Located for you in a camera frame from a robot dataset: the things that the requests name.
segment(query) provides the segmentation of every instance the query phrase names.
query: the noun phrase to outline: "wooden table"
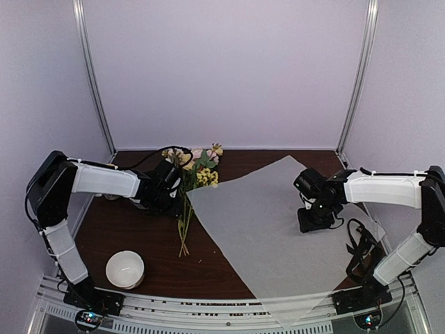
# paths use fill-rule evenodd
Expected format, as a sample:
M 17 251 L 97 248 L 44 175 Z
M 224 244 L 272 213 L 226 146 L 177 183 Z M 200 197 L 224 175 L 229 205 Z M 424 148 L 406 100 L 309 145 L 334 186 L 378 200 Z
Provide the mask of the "wooden table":
M 133 164 L 146 154 L 119 152 L 115 163 Z M 342 168 L 332 151 L 230 150 L 224 152 L 218 166 L 220 182 L 244 176 L 286 155 L 326 176 Z M 150 170 L 159 159 L 150 159 L 139 169 Z M 106 263 L 116 252 L 131 250 L 144 259 L 147 272 L 143 283 L 132 293 L 192 299 L 254 298 L 196 219 L 191 221 L 188 231 L 190 255 L 179 258 L 181 241 L 175 219 L 146 216 L 124 198 L 95 198 L 76 244 L 98 287 L 117 289 L 106 279 Z M 347 286 L 351 286 L 348 280 L 341 285 Z

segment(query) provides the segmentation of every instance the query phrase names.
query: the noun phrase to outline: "yellow flower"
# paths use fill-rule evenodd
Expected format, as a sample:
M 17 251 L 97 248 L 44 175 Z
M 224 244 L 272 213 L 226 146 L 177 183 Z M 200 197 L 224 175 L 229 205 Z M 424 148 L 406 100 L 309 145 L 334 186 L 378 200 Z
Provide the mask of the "yellow flower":
M 191 157 L 189 153 L 183 153 L 182 151 L 178 152 L 177 155 L 179 157 L 181 164 L 186 163 L 188 160 L 190 160 Z
M 209 168 L 203 168 L 196 173 L 197 183 L 200 186 L 215 185 L 218 183 L 218 172 L 211 171 Z
M 190 161 L 188 164 L 186 164 L 183 169 L 184 170 L 191 170 L 193 168 L 193 166 L 195 165 L 195 162 L 192 160 Z
M 164 158 L 167 158 L 167 157 L 169 157 L 172 153 L 173 153 L 173 150 L 170 148 L 169 150 L 164 150 L 164 151 L 162 151 L 162 156 L 163 156 Z
M 220 144 L 213 144 L 212 151 L 214 151 L 217 155 L 223 155 L 223 148 Z

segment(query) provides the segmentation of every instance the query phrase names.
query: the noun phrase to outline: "metal edge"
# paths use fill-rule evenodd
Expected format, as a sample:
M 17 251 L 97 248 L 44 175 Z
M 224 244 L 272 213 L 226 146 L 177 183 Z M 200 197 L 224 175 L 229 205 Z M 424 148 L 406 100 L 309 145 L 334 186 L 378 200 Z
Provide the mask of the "metal edge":
M 108 126 L 108 122 L 106 120 L 104 105 L 102 104 L 102 99 L 99 94 L 99 86 L 97 84 L 95 69 L 92 64 L 90 43 L 88 41 L 85 14 L 83 11 L 83 0 L 73 0 L 73 6 L 74 6 L 74 17 L 76 19 L 76 25 L 79 31 L 79 37 L 82 46 L 83 59 L 85 61 L 85 66 L 86 66 L 88 83 L 90 84 L 90 91 L 92 95 L 92 100 L 95 104 L 96 114 L 97 117 L 99 118 L 99 125 L 105 137 L 108 150 L 110 151 L 111 154 L 115 154 L 116 147 L 114 146 L 113 138 L 111 137 L 110 127 Z
M 150 146 L 150 147 L 145 147 L 145 148 L 119 148 L 119 152 L 144 152 L 144 151 L 157 151 L 159 150 L 159 148 L 162 148 L 163 146 L 167 146 L 168 144 L 162 145 L 162 146 Z M 206 145 L 181 145 L 184 147 L 189 147 L 189 148 L 196 148 L 196 147 L 206 147 Z M 331 148 L 311 148 L 311 147 L 306 147 L 306 148 L 296 148 L 291 147 L 291 146 L 280 146 L 277 148 L 267 148 L 265 146 L 259 146 L 259 147 L 253 147 L 253 146 L 224 146 L 224 150 L 226 151 L 230 151 L 230 150 L 245 150 L 245 151 L 251 151 L 251 150 L 263 150 L 263 151 L 330 151 L 330 152 L 336 152 L 336 148 L 335 147 L 331 147 Z
M 60 282 L 57 278 L 45 276 L 39 288 L 38 296 L 40 298 L 63 304 L 63 292 L 57 291 L 56 286 Z M 403 277 L 404 286 L 407 296 L 417 294 L 417 289 L 410 275 Z M 66 289 L 66 284 L 60 285 L 62 290 Z M 396 281 L 389 286 L 394 300 L 388 304 L 397 303 L 401 297 L 401 286 Z M 256 299 L 235 299 L 235 300 L 213 300 L 213 299 L 173 299 L 158 296 L 146 296 L 137 294 L 128 294 L 123 292 L 126 297 L 124 309 L 119 317 L 111 317 L 114 319 L 130 318 L 142 321 L 155 326 L 165 326 L 163 323 L 169 319 L 175 319 L 176 327 L 186 326 L 189 329 L 199 329 L 203 326 L 207 328 L 217 329 L 224 328 L 226 321 L 231 321 L 233 327 L 231 329 L 260 329 L 260 328 L 277 328 L 277 322 L 267 313 L 261 312 L 262 306 Z M 307 299 L 311 296 L 296 296 L 294 300 Z M 212 313 L 217 312 L 219 315 L 213 317 Z M 350 314 L 336 315 L 334 306 L 330 299 L 323 299 L 323 302 L 316 306 L 310 313 L 303 317 L 298 325 L 310 324 L 324 319 L 340 319 L 350 316 Z
M 58 303 L 56 301 L 47 301 L 47 305 L 44 308 L 43 316 L 52 315 L 68 321 L 73 320 L 73 315 L 77 312 L 77 309 L 71 305 Z M 237 326 L 235 318 L 225 319 L 221 321 L 220 326 L 212 326 L 211 324 L 202 324 L 200 328 L 189 328 L 187 323 L 182 326 L 180 322 L 178 326 L 172 326 L 170 321 L 166 319 L 160 324 L 152 324 L 149 321 L 145 321 L 144 318 L 135 316 L 129 317 L 106 317 L 106 325 L 101 329 L 107 333 L 176 333 L 176 334 L 223 334 L 223 333 L 267 333 L 267 334 L 287 334 L 294 333 L 333 333 L 331 319 L 322 319 L 320 321 L 313 321 L 307 324 L 296 324 L 290 331 L 285 331 L 281 326 L 270 327 L 267 324 L 263 326 Z
M 337 152 L 339 154 L 342 154 L 345 149 L 346 141 L 350 133 L 355 112 L 357 111 L 357 107 L 359 104 L 360 95 L 362 93 L 363 83 L 365 79 L 365 73 L 369 64 L 369 58 L 371 56 L 372 46 L 374 43 L 375 28 L 377 26 L 377 17 L 378 17 L 378 0 L 369 0 L 368 15 L 366 17 L 366 24 L 363 35 L 363 43 L 362 43 L 362 52 L 360 54 L 357 75 L 355 77 L 353 93 L 349 101 L 349 107 L 348 107 L 348 112 L 346 114 L 345 123 L 343 125 L 339 144 L 337 146 Z
M 419 293 L 407 299 L 407 306 L 417 334 L 431 334 L 430 322 Z
M 26 321 L 26 334 L 38 334 L 40 332 L 47 304 L 48 301 L 34 297 L 30 307 L 31 312 Z

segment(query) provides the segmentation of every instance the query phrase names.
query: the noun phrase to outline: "black cable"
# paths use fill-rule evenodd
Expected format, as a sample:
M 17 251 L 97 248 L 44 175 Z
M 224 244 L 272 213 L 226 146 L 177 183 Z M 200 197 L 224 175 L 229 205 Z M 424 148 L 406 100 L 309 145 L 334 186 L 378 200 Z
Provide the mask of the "black cable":
M 405 300 L 405 286 L 404 286 L 404 284 L 402 282 L 401 276 L 402 276 L 402 274 L 397 276 L 397 279 L 400 282 L 400 284 L 402 285 L 402 299 L 400 300 L 400 303 L 398 304 L 398 306 L 397 306 L 396 310 L 394 311 L 394 313 L 383 324 L 379 325 L 378 329 L 381 329 L 383 326 L 388 324 L 396 316 L 397 312 L 402 307 L 403 301 Z
M 147 154 L 145 157 L 143 157 L 141 160 L 136 162 L 135 164 L 133 164 L 131 166 L 119 167 L 118 170 L 135 169 L 136 167 L 139 167 L 139 165 L 141 165 L 143 162 L 147 161 L 149 158 L 153 157 L 154 155 L 156 155 L 156 154 L 158 154 L 158 153 L 160 153 L 162 151 L 170 150 L 170 149 L 171 150 L 183 150 L 186 154 L 190 155 L 190 158 L 188 159 L 187 162 L 185 162 L 184 164 L 179 165 L 180 168 L 182 168 L 184 166 L 187 166 L 190 163 L 190 161 L 192 161 L 192 159 L 193 159 L 193 154 L 192 154 L 192 151 L 190 149 L 184 148 L 182 146 L 172 145 L 172 146 L 166 146 L 164 148 L 160 148 L 159 150 L 151 152 L 151 153 Z
M 340 225 L 335 226 L 334 228 L 332 226 L 328 227 L 330 230 L 336 230 L 337 228 L 340 228 L 341 226 L 343 226 L 343 224 L 345 223 L 345 218 L 338 217 L 337 214 L 335 214 L 335 213 L 334 213 L 334 217 L 336 220 L 341 221 L 341 222 L 340 222 Z
M 59 292 L 62 292 L 63 294 L 66 294 L 66 292 L 60 290 L 60 285 L 61 285 L 63 282 L 65 282 L 65 279 L 62 279 L 59 283 L 57 283 L 57 290 L 58 290 Z
M 70 288 L 70 291 L 73 291 L 73 292 L 74 292 L 74 294 L 77 296 L 77 298 L 79 298 L 79 299 L 80 299 L 80 300 L 87 306 L 88 310 L 92 310 L 93 307 L 91 306 L 91 304 L 90 304 L 89 302 L 87 302 L 85 299 L 83 299 L 82 296 L 81 296 L 80 294 L 77 293 L 77 291 L 76 291 L 75 288 L 74 288 L 74 284 L 72 284 L 72 283 L 68 280 L 67 276 L 65 275 L 65 273 L 63 272 L 63 270 L 62 270 L 62 268 L 60 267 L 59 264 L 58 264 L 58 268 L 60 269 L 60 272 L 61 272 L 62 275 L 63 275 L 63 280 L 67 283 L 68 287 Z
M 349 240 L 350 240 L 351 244 L 353 245 L 353 249 L 358 249 L 359 246 L 355 242 L 355 240 L 353 238 L 353 234 L 352 234 L 352 232 L 350 230 L 350 224 L 351 223 L 357 223 L 360 226 L 360 228 L 362 228 L 363 230 L 365 230 L 366 228 L 364 227 L 363 223 L 361 221 L 359 221 L 358 219 L 356 219 L 356 218 L 349 219 L 348 224 L 346 226 L 346 228 L 348 230 Z M 364 265 L 363 254 L 360 254 L 360 255 L 361 256 L 359 258 L 359 263 L 358 264 L 360 265 L 360 269 L 362 270 L 362 272 L 366 273 L 366 266 Z
M 433 256 L 437 250 L 439 249 L 439 247 L 434 248 L 434 250 L 431 253 L 428 253 L 427 256 Z

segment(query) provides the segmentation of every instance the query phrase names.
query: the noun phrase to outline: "white backdrop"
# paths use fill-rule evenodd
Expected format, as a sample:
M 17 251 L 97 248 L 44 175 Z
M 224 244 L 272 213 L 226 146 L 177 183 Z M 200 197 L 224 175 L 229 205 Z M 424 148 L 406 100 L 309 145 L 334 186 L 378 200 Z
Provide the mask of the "white backdrop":
M 445 3 L 380 2 L 377 33 L 346 156 L 354 168 L 445 168 Z M 420 211 L 375 205 L 393 246 L 421 221 Z M 433 332 L 442 334 L 445 251 L 413 270 Z
M 25 326 L 43 273 L 42 237 L 24 213 L 26 185 L 52 150 L 110 159 L 92 103 L 72 1 L 0 1 L 0 332 Z M 87 195 L 72 196 L 70 228 Z
M 116 147 L 334 148 L 367 3 L 85 1 Z

